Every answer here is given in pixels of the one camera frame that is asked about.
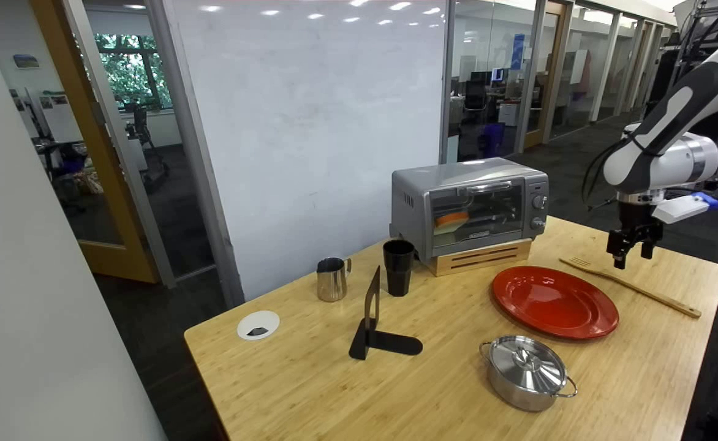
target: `desk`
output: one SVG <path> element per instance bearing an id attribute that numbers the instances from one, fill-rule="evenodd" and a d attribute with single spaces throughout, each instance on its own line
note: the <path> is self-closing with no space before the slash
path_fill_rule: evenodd
<path id="1" fill-rule="evenodd" d="M 605 233 L 549 219 L 529 266 L 557 257 L 602 263 Z M 620 328 L 602 340 L 574 344 L 536 334 L 506 317 L 487 296 L 495 269 L 448 277 L 414 272 L 409 296 L 384 294 L 379 328 L 425 340 L 417 359 L 370 351 L 349 359 L 362 294 L 383 261 L 379 246 L 353 257 L 351 293 L 324 304 L 315 274 L 285 285 L 186 332 L 190 351 L 231 440 L 681 440 L 718 306 L 718 266 L 654 251 L 633 255 L 623 279 L 700 309 L 693 321 L 610 283 Z M 250 311 L 283 317 L 275 337 L 245 344 L 235 327 Z M 579 382 L 579 398 L 545 415 L 501 403 L 482 381 L 477 345 L 525 334 L 551 345 Z"/>

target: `toaster oven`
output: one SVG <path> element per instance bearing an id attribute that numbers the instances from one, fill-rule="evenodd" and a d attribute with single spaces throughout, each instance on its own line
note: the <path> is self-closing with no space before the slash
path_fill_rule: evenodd
<path id="1" fill-rule="evenodd" d="M 535 237 L 547 225 L 547 197 L 545 171 L 501 158 L 399 169 L 390 233 L 409 241 L 422 263 Z"/>

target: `black cup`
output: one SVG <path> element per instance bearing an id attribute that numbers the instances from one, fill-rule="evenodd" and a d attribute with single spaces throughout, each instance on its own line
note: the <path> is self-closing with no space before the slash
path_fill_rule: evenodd
<path id="1" fill-rule="evenodd" d="M 392 296 L 405 296 L 409 293 L 414 247 L 408 241 L 387 241 L 383 246 L 383 252 L 384 252 L 387 293 Z"/>

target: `stainless steel mug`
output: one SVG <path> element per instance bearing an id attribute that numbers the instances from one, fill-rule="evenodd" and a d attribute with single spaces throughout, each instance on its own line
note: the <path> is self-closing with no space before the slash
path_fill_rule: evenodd
<path id="1" fill-rule="evenodd" d="M 316 266 L 316 296 L 338 301 L 349 294 L 351 261 L 329 257 Z"/>

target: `toaster oven window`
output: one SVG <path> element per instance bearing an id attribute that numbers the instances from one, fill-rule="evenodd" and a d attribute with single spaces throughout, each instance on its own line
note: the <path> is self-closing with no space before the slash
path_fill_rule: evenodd
<path id="1" fill-rule="evenodd" d="M 458 192 L 431 202 L 433 247 L 523 230 L 523 186 Z"/>

